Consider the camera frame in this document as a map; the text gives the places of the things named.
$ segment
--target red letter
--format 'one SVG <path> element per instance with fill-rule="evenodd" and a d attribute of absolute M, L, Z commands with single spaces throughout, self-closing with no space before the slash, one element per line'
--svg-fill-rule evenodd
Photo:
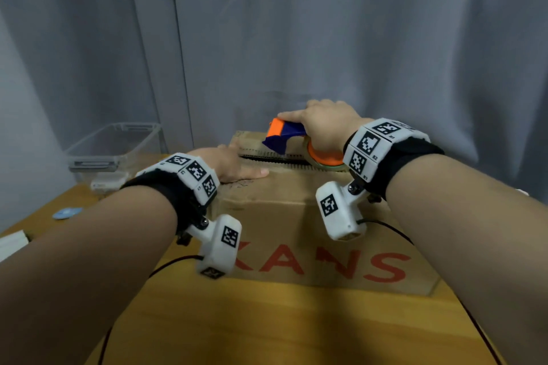
<path fill-rule="evenodd" d="M 245 242 L 245 241 L 240 241 L 240 245 L 238 246 L 238 251 L 240 251 L 241 249 L 247 247 L 249 245 L 249 241 L 248 242 Z M 242 269 L 242 270 L 246 270 L 246 271 L 253 271 L 253 269 L 248 266 L 247 264 L 243 263 L 242 261 L 236 259 L 236 263 L 234 264 L 237 268 L 239 269 Z"/>
<path fill-rule="evenodd" d="M 371 258 L 371 264 L 373 264 L 378 269 L 389 271 L 394 275 L 389 278 L 384 278 L 384 277 L 377 277 L 372 274 L 366 274 L 363 278 L 371 281 L 376 281 L 377 283 L 395 283 L 397 281 L 401 281 L 405 279 L 406 272 L 397 267 L 385 264 L 383 262 L 385 258 L 397 258 L 398 260 L 401 260 L 401 261 L 407 261 L 411 259 L 411 257 L 409 257 L 408 255 L 399 254 L 399 253 L 382 253 L 382 254 L 374 255 Z"/>
<path fill-rule="evenodd" d="M 285 256 L 287 261 L 280 260 L 279 258 L 281 256 Z M 259 271 L 270 271 L 270 269 L 276 265 L 280 267 L 291 267 L 297 274 L 305 274 L 293 253 L 285 244 L 280 244 Z"/>
<path fill-rule="evenodd" d="M 354 273 L 356 272 L 356 267 L 358 265 L 358 260 L 360 259 L 360 254 L 361 251 L 359 250 L 350 251 L 348 265 L 345 267 L 325 248 L 318 247 L 316 249 L 316 261 L 327 261 L 328 263 L 335 263 L 335 271 L 341 273 L 347 279 L 352 280 L 352 278 L 354 277 Z"/>

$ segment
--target wire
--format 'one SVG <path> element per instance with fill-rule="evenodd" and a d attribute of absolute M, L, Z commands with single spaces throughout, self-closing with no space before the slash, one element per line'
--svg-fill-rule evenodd
<path fill-rule="evenodd" d="M 166 267 L 169 267 L 171 264 L 175 264 L 179 261 L 183 261 L 183 260 L 191 260 L 191 259 L 195 259 L 195 260 L 203 260 L 203 256 L 202 255 L 185 255 L 183 257 L 178 257 L 178 258 L 174 258 L 173 260 L 171 261 L 168 261 L 166 264 L 162 264 L 160 267 L 158 267 L 156 270 L 154 270 L 153 272 L 150 273 L 150 275 L 148 276 L 148 278 L 150 279 L 151 277 L 153 277 L 154 275 L 158 274 L 160 271 L 162 271 L 163 269 L 165 269 Z M 114 325 L 112 325 L 110 327 L 110 329 L 107 331 L 107 333 L 105 334 L 105 339 L 103 340 L 103 345 L 101 347 L 101 353 L 99 354 L 99 360 L 97 361 L 97 365 L 102 365 L 104 359 L 105 359 L 105 351 L 106 351 L 106 346 L 108 345 L 108 340 L 110 339 L 110 334 L 112 333 L 112 328 L 114 327 Z"/>
<path fill-rule="evenodd" d="M 364 223 L 367 223 L 367 222 L 371 222 L 371 223 L 374 223 L 374 224 L 379 224 L 379 225 L 382 225 L 382 226 L 386 226 L 387 228 L 393 230 L 396 234 L 398 234 L 400 237 L 402 237 L 403 239 L 407 240 L 408 242 L 410 242 L 411 244 L 413 244 L 413 241 L 411 241 L 411 239 L 409 237 L 407 237 L 407 235 L 405 235 L 403 232 L 401 232 L 400 230 L 394 228 L 392 225 L 390 224 L 387 224 L 385 222 L 382 222 L 382 221 L 379 221 L 379 220 L 376 220 L 376 219 L 368 219 L 368 218 L 363 218 L 363 219 L 360 219 L 359 221 L 356 221 L 357 224 L 364 224 Z M 497 365 L 503 365 L 502 361 L 500 361 L 500 358 L 499 356 L 497 355 L 497 353 L 495 352 L 495 349 L 493 348 L 493 346 L 491 345 L 491 342 L 489 342 L 489 339 L 487 339 L 487 336 L 485 335 L 485 333 L 483 333 L 483 330 L 482 328 L 479 326 L 478 322 L 476 321 L 476 319 L 474 319 L 474 317 L 472 316 L 472 313 L 470 313 L 470 311 L 466 308 L 466 306 L 464 306 L 464 303 L 461 301 L 461 299 L 459 299 L 457 297 L 457 300 L 459 300 L 459 303 L 460 305 L 462 306 L 462 308 L 464 309 L 464 311 L 466 312 L 466 314 L 468 315 L 468 317 L 470 318 L 470 321 L 472 322 L 472 324 L 474 325 L 474 327 L 476 328 L 477 332 L 479 333 L 479 335 L 481 336 L 483 342 L 485 343 L 485 345 L 487 346 L 487 348 L 489 349 L 489 352 L 491 353 L 491 356 L 493 357 L 493 359 L 495 360 L 495 363 Z"/>

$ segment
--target white wall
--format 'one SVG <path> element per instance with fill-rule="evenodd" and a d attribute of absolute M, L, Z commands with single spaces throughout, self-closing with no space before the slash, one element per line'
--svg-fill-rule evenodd
<path fill-rule="evenodd" d="M 0 12 L 0 231 L 73 185 Z"/>

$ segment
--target wooden tabletop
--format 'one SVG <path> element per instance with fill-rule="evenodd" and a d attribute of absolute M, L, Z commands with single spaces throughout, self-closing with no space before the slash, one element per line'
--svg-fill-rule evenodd
<path fill-rule="evenodd" d="M 75 186 L 4 234 L 37 237 L 63 221 L 65 207 L 98 201 Z M 185 254 L 173 243 L 159 264 Z M 97 364 L 99 346 L 86 365 Z M 239 279 L 211 281 L 194 261 L 150 279 L 120 316 L 105 355 L 110 364 L 492 365 L 487 348 L 448 286 L 432 297 L 305 287 Z"/>

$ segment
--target person's right arm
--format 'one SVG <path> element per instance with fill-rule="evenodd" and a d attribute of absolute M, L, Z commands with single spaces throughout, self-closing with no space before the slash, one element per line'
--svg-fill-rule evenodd
<path fill-rule="evenodd" d="M 324 151 L 341 150 L 371 121 L 329 100 L 279 117 L 302 122 L 314 148 Z M 386 199 L 506 361 L 548 363 L 548 208 L 442 155 L 405 165 Z"/>

